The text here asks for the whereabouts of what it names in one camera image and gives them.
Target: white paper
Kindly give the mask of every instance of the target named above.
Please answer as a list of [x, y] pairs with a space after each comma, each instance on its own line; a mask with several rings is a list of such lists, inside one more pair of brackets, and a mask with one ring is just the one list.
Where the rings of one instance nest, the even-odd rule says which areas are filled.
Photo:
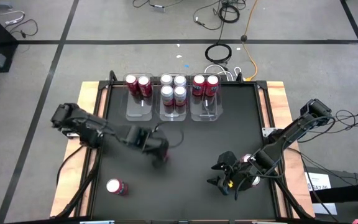
[[[311, 191], [311, 185], [309, 182], [308, 174], [305, 172], [306, 181], [308, 182], [309, 191]], [[309, 173], [311, 183], [313, 184], [314, 190], [330, 189], [331, 184], [329, 183], [329, 177], [327, 174], [314, 174]], [[324, 203], [327, 209], [333, 214], [337, 215], [335, 203]], [[320, 203], [313, 204], [313, 210], [318, 214], [328, 214], [325, 208]]]

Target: gray carpet floor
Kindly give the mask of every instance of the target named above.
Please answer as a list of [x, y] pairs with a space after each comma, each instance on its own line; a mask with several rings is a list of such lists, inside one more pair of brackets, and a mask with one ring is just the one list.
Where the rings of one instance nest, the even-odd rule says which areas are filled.
[[[154, 0], [153, 4], [173, 2], [177, 1]], [[217, 39], [219, 30], [206, 30], [192, 19], [197, 8], [212, 2], [184, 0], [162, 14], [148, 6], [136, 9], [129, 0], [79, 0], [67, 39]], [[358, 0], [346, 2], [358, 26]], [[239, 39], [253, 3], [247, 1], [237, 23], [225, 24], [222, 39]], [[26, 40], [60, 40], [73, 0], [15, 0], [12, 4], [14, 10], [25, 11], [26, 19], [38, 22], [38, 34]], [[0, 16], [0, 22], [15, 17]], [[200, 11], [198, 19], [210, 27], [220, 23], [211, 8]], [[33, 32], [34, 26], [22, 29]], [[248, 36], [262, 40], [357, 40], [340, 0], [260, 0]], [[230, 46], [233, 55], [227, 67], [232, 70], [238, 66], [246, 76], [253, 74], [241, 45]], [[210, 64], [204, 57], [207, 47], [64, 45], [5, 222], [48, 218], [57, 169], [67, 144], [49, 120], [60, 103], [77, 101], [81, 82], [105, 80], [110, 70], [119, 78], [132, 72], [200, 73]], [[20, 45], [10, 71], [0, 73], [0, 208], [56, 49], [57, 45]], [[256, 80], [284, 82], [293, 118], [311, 98], [319, 98], [334, 112], [346, 109], [358, 113], [358, 44], [250, 44], [248, 49], [259, 68]], [[224, 50], [214, 49], [211, 55], [219, 58]], [[334, 130], [343, 127], [338, 124]], [[358, 128], [321, 136], [300, 144], [300, 149], [328, 169], [358, 173]]]

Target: desk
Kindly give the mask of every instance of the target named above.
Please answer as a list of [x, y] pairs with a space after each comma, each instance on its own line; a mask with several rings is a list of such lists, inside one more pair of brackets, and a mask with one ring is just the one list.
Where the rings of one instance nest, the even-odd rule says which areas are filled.
[[[78, 97], [78, 105], [89, 113], [94, 112], [96, 103], [96, 95], [98, 94], [99, 82], [83, 82]], [[273, 120], [276, 128], [284, 128], [292, 122], [290, 108], [288, 105], [287, 96], [285, 94], [283, 82], [267, 82], [268, 97], [270, 98], [270, 105], [272, 107]], [[270, 127], [267, 107], [265, 104], [265, 96], [262, 89], [259, 90], [260, 102], [262, 105], [262, 112], [264, 116], [265, 127]], [[104, 105], [106, 102], [107, 89], [102, 91], [98, 116], [103, 115]], [[65, 158], [73, 151], [78, 149], [79, 140], [68, 140]], [[292, 148], [299, 150], [298, 144], [291, 145]], [[71, 200], [80, 185], [81, 173], [85, 161], [85, 152], [83, 149], [75, 156], [73, 156], [64, 166], [60, 173], [60, 180], [56, 189], [55, 199], [52, 205], [50, 216], [60, 213], [66, 204]], [[91, 162], [89, 169], [93, 165], [94, 154], [91, 155]], [[289, 150], [284, 151], [285, 159], [285, 178], [291, 193], [294, 195], [298, 203], [305, 209], [305, 211], [314, 216], [314, 211], [310, 199], [308, 186], [306, 183], [305, 173], [301, 157], [298, 153]], [[280, 189], [276, 186], [278, 193], [278, 203], [280, 207], [280, 214], [286, 217], [285, 202]], [[82, 200], [80, 215], [86, 215], [86, 208], [88, 206], [88, 199], [90, 195], [90, 187], [86, 190]]]

